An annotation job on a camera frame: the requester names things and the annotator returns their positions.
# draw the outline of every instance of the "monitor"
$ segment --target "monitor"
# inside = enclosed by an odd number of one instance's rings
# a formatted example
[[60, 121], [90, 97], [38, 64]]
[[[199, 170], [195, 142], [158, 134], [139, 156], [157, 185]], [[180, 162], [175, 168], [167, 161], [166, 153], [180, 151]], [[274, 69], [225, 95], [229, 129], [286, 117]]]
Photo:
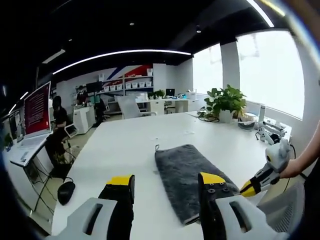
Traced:
[[102, 82], [101, 81], [96, 81], [96, 82], [91, 82], [86, 84], [86, 92], [89, 93], [97, 93], [100, 92], [102, 88]]
[[24, 99], [25, 134], [50, 132], [49, 93], [51, 82], [39, 87]]
[[89, 100], [93, 104], [98, 104], [98, 103], [100, 103], [100, 95], [90, 96]]
[[10, 130], [11, 130], [12, 139], [16, 139], [17, 138], [17, 124], [16, 124], [16, 116], [15, 115], [11, 115], [9, 117], [9, 123], [10, 123]]
[[165, 90], [165, 95], [173, 97], [175, 95], [175, 89], [174, 88], [167, 88]]

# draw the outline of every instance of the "floor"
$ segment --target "floor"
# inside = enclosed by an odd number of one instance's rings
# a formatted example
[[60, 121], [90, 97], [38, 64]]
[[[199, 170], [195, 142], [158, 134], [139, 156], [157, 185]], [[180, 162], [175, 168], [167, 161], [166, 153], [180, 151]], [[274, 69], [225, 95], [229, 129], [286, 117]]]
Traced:
[[[121, 119], [121, 115], [114, 115], [111, 116], [107, 120], [107, 122]], [[77, 146], [76, 148], [72, 148], [72, 154], [75, 157], [79, 155], [81, 149], [85, 146], [88, 139], [95, 132], [95, 130], [95, 128], [91, 128], [86, 134], [77, 135], [70, 140], [71, 146]], [[251, 201], [254, 204], [258, 204], [259, 202], [267, 202], [268, 200], [281, 194], [286, 189], [287, 183], [287, 188], [289, 188], [298, 181], [303, 182], [304, 180], [300, 176], [291, 178], [289, 182], [287, 179], [281, 179], [276, 185], [273, 185], [267, 192], [257, 195], [256, 197], [251, 199]], [[40, 195], [43, 201], [41, 199], [39, 200], [36, 210], [31, 214], [26, 210], [26, 214], [29, 215], [48, 234], [51, 234], [51, 224], [53, 219], [53, 211], [56, 206], [57, 191], [62, 183], [63, 181], [60, 178], [49, 179], [47, 181], [46, 187], [43, 189]]]
[[[106, 122], [121, 120], [122, 115], [112, 115]], [[77, 157], [81, 152], [81, 149], [85, 146], [88, 139], [95, 132], [96, 128], [91, 128], [86, 134], [77, 135], [69, 140], [72, 146], [72, 155]], [[68, 153], [65, 153], [65, 157], [68, 159], [71, 157]], [[31, 214], [28, 212], [27, 215], [30, 217], [47, 233], [51, 234], [51, 224], [53, 219], [53, 212], [56, 207], [56, 199], [58, 188], [63, 183], [60, 178], [49, 178], [46, 187], [43, 189], [39, 202], [35, 211]]]

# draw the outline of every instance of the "office desk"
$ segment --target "office desk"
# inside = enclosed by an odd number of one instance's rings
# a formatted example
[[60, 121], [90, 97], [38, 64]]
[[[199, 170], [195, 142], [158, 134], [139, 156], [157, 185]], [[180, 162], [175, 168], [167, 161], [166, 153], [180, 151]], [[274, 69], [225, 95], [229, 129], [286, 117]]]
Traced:
[[56, 204], [52, 234], [60, 233], [67, 217], [87, 199], [97, 198], [112, 176], [134, 174], [131, 240], [201, 239], [201, 225], [182, 226], [171, 207], [156, 167], [158, 144], [160, 149], [193, 144], [239, 188], [266, 163], [266, 143], [236, 125], [205, 122], [187, 113], [104, 122], [68, 174], [76, 187], [67, 205]]
[[94, 106], [86, 106], [73, 110], [73, 123], [78, 128], [78, 134], [86, 134], [95, 122]]
[[51, 172], [53, 165], [44, 148], [45, 142], [46, 139], [37, 146], [28, 148], [20, 148], [19, 146], [21, 143], [19, 142], [14, 144], [9, 152], [2, 152], [5, 167], [15, 190], [32, 210], [36, 209], [39, 195], [41, 194], [45, 186], [44, 183], [47, 181], [48, 177], [43, 173], [38, 172], [41, 179], [38, 179], [36, 181], [37, 183], [33, 184], [26, 173], [26, 168], [32, 162], [32, 164], [45, 174]]
[[137, 104], [144, 104], [147, 103], [147, 110], [149, 112], [156, 112], [158, 115], [164, 115], [165, 114], [165, 102], [174, 102], [175, 103], [175, 112], [176, 113], [186, 113], [186, 112], [192, 112], [197, 111], [197, 99], [191, 100], [191, 99], [170, 99], [170, 98], [164, 98], [164, 99], [152, 99], [152, 100], [136, 100]]

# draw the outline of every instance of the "black ceiling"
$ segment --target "black ceiling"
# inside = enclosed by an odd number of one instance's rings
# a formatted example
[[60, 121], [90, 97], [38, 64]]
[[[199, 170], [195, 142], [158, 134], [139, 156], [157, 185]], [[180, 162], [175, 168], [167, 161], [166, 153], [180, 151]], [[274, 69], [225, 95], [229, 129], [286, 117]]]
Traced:
[[[260, 6], [276, 28], [287, 27], [274, 12]], [[194, 54], [236, 35], [268, 28], [245, 0], [7, 1], [1, 10], [4, 47], [0, 80], [8, 86], [8, 103], [32, 89], [37, 67], [42, 78], [77, 61], [122, 50], [168, 49]], [[66, 52], [42, 64], [60, 49]], [[188, 58], [167, 53], [107, 56], [70, 67], [52, 80], [56, 83], [121, 65], [177, 65]]]

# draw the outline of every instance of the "green plant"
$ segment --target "green plant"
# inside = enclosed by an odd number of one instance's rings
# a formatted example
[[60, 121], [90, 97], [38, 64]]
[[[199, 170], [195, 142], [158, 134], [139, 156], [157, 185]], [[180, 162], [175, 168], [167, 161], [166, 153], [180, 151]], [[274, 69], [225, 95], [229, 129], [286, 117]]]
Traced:
[[148, 92], [148, 98], [152, 98], [153, 96], [155, 95], [155, 93], [152, 91], [152, 92]]
[[218, 118], [220, 111], [225, 110], [235, 111], [237, 116], [244, 114], [247, 103], [244, 99], [245, 95], [239, 89], [228, 84], [226, 89], [212, 88], [211, 91], [207, 91], [207, 94], [209, 97], [204, 99], [206, 107], [201, 108], [205, 111], [199, 113], [200, 118]]
[[160, 90], [156, 91], [155, 94], [157, 97], [163, 98], [166, 95], [166, 92], [164, 90], [160, 89]]
[[5, 135], [5, 137], [4, 137], [4, 146], [5, 147], [8, 147], [8, 146], [10, 146], [11, 144], [12, 144], [12, 138], [11, 138], [11, 136], [10, 136], [10, 134], [8, 133], [7, 135]]

